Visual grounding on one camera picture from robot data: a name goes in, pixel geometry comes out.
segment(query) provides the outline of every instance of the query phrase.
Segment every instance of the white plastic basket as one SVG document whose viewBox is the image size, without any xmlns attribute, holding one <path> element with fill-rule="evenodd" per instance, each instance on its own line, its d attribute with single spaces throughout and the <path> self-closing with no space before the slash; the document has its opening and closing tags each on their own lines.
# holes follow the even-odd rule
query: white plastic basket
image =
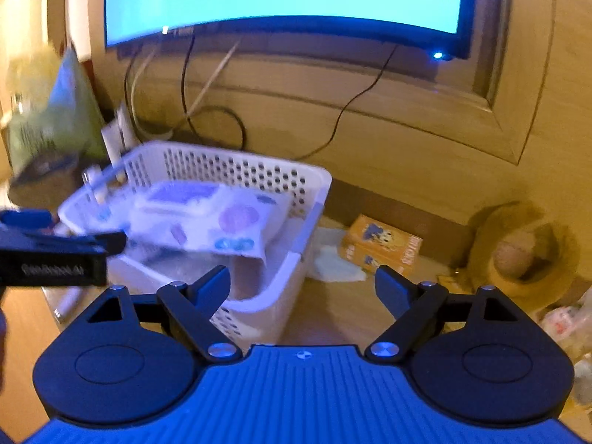
<svg viewBox="0 0 592 444">
<path fill-rule="evenodd" d="M 309 241 L 323 213 L 331 185 L 327 170 L 293 161 L 262 157 L 244 152 L 201 147 L 175 142 L 150 142 L 128 153 L 102 177 L 76 191 L 58 210 L 70 230 L 87 232 L 88 219 L 100 204 L 95 193 L 104 193 L 117 173 L 125 170 L 126 188 L 137 188 L 169 180 L 221 182 L 226 185 L 257 187 L 270 192 L 292 194 L 292 214 L 304 219 L 297 237 L 292 241 L 279 270 L 271 283 L 257 296 L 227 300 L 212 317 L 212 322 L 242 349 L 254 343 L 276 343 L 294 306 L 310 260 Z M 155 291 L 170 279 L 124 256 L 111 258 L 108 264 L 110 281 Z"/>
</svg>

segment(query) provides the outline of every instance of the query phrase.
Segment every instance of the wet wipes package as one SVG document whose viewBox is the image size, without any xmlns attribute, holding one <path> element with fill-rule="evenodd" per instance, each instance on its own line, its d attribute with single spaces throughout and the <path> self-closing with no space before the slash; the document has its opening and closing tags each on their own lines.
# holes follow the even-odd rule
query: wet wipes package
<svg viewBox="0 0 592 444">
<path fill-rule="evenodd" d="M 265 246 L 285 221 L 291 199 L 211 182 L 153 185 L 135 199 L 128 236 L 189 252 L 265 259 Z"/>
</svg>

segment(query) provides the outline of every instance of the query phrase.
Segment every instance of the orange box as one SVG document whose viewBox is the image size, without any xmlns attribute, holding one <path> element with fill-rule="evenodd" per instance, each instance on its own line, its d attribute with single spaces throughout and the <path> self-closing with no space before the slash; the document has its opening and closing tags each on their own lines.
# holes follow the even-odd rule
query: orange box
<svg viewBox="0 0 592 444">
<path fill-rule="evenodd" d="M 415 235 L 360 215 L 343 237 L 339 256 L 372 273 L 381 265 L 388 265 L 408 276 L 421 242 Z"/>
</svg>

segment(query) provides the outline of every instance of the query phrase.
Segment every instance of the blue gripper pad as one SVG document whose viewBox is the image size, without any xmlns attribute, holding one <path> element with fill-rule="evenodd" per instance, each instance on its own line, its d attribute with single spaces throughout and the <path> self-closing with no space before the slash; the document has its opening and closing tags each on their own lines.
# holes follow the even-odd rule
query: blue gripper pad
<svg viewBox="0 0 592 444">
<path fill-rule="evenodd" d="M 572 444 L 550 419 L 479 428 L 429 407 L 397 367 L 363 360 L 353 346 L 255 346 L 243 361 L 207 369 L 180 405 L 128 428 L 52 420 L 28 444 Z"/>
</svg>

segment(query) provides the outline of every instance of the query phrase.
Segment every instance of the silver bolt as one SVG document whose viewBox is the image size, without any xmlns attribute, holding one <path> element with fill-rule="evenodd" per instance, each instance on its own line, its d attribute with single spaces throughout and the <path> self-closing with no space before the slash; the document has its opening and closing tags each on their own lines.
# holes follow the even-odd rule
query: silver bolt
<svg viewBox="0 0 592 444">
<path fill-rule="evenodd" d="M 218 342 L 208 347 L 208 354 L 218 359 L 227 359 L 235 355 L 237 349 L 234 344 L 228 342 Z"/>
<path fill-rule="evenodd" d="M 370 347 L 370 352 L 376 357 L 394 357 L 399 353 L 399 346 L 392 342 L 376 342 Z"/>
</svg>

